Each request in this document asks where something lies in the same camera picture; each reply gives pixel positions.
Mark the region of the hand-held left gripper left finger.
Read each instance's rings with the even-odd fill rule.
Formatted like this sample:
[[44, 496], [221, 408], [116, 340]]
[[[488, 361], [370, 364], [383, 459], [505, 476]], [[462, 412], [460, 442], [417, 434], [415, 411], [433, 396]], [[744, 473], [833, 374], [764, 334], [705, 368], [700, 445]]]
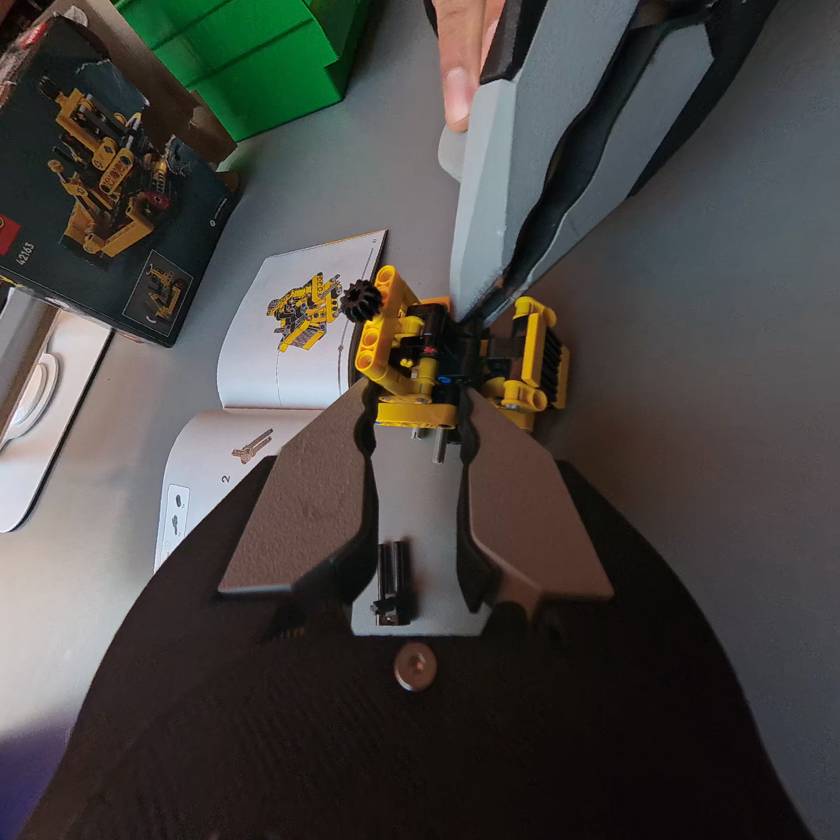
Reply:
[[350, 606], [371, 582], [379, 544], [372, 465], [379, 394], [373, 383], [356, 383], [283, 446], [220, 594]]

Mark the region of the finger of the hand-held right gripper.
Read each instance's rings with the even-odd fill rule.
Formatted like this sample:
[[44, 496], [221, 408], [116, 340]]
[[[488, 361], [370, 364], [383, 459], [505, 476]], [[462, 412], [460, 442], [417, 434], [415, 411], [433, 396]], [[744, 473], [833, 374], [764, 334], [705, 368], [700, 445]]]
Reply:
[[547, 3], [513, 79], [484, 84], [463, 139], [445, 130], [441, 166], [459, 182], [449, 294], [457, 321], [485, 319], [522, 230], [534, 223], [572, 132], [648, 67], [709, 70], [707, 12], [667, 19], [640, 3]]
[[549, 179], [536, 221], [522, 230], [501, 289], [485, 303], [486, 324], [631, 194], [706, 73], [705, 67], [648, 67], [634, 79], [626, 75], [584, 128], [572, 132], [570, 151], [562, 153], [565, 163]]

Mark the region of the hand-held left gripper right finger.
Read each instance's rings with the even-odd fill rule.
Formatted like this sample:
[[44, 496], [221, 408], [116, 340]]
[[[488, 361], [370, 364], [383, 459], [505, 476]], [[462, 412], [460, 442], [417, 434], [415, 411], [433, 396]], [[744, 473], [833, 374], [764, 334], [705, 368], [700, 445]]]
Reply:
[[468, 609], [610, 601], [613, 586], [551, 454], [471, 387], [458, 432], [457, 578]]

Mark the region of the yellow lego bulldozer model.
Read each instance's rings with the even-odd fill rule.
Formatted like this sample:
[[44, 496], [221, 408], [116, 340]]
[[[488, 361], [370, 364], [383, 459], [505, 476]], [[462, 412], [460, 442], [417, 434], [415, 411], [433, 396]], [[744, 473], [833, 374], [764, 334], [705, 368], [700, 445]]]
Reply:
[[454, 320], [448, 297], [421, 299], [393, 266], [344, 292], [355, 325], [351, 373], [381, 388], [376, 422], [436, 433], [436, 463], [459, 434], [462, 391], [472, 387], [526, 433], [536, 417], [566, 405], [571, 352], [557, 317], [532, 297], [513, 304], [511, 330], [498, 336], [481, 318]]

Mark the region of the black lego piece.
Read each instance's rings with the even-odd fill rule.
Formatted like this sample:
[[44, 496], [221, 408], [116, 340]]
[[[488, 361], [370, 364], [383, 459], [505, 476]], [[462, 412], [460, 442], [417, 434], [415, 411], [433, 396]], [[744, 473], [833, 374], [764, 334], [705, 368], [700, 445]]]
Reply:
[[377, 599], [371, 605], [378, 627], [409, 624], [415, 614], [415, 591], [408, 541], [383, 542], [377, 548]]

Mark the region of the lego instruction booklet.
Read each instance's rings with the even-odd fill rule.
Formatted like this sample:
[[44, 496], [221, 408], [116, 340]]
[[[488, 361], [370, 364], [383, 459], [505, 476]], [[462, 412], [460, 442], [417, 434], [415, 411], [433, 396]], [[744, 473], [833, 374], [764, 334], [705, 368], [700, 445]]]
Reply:
[[386, 236], [375, 230], [264, 261], [217, 360], [222, 406], [195, 415], [167, 459], [155, 571], [262, 459], [349, 389], [354, 326], [340, 300], [374, 277]]

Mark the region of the dark lego set box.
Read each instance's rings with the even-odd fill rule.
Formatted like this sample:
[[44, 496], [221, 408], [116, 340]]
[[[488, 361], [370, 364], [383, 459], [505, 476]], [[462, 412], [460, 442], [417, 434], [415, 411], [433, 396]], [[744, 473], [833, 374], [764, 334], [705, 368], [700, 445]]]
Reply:
[[2, 279], [176, 342], [238, 202], [235, 143], [107, 2], [54, 2], [2, 54]]

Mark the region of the person's right hand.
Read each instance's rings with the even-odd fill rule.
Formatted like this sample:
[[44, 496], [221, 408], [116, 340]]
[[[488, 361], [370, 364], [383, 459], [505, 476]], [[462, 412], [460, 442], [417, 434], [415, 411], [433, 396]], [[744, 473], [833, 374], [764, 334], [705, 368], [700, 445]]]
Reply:
[[447, 127], [467, 131], [480, 84], [487, 2], [434, 1]]

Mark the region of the stacked green plastic bins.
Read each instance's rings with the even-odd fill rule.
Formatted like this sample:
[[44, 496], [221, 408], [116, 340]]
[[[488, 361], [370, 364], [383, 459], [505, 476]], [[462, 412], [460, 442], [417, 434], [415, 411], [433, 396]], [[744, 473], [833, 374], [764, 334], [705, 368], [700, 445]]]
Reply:
[[240, 142], [340, 102], [368, 1], [120, 1], [165, 67]]

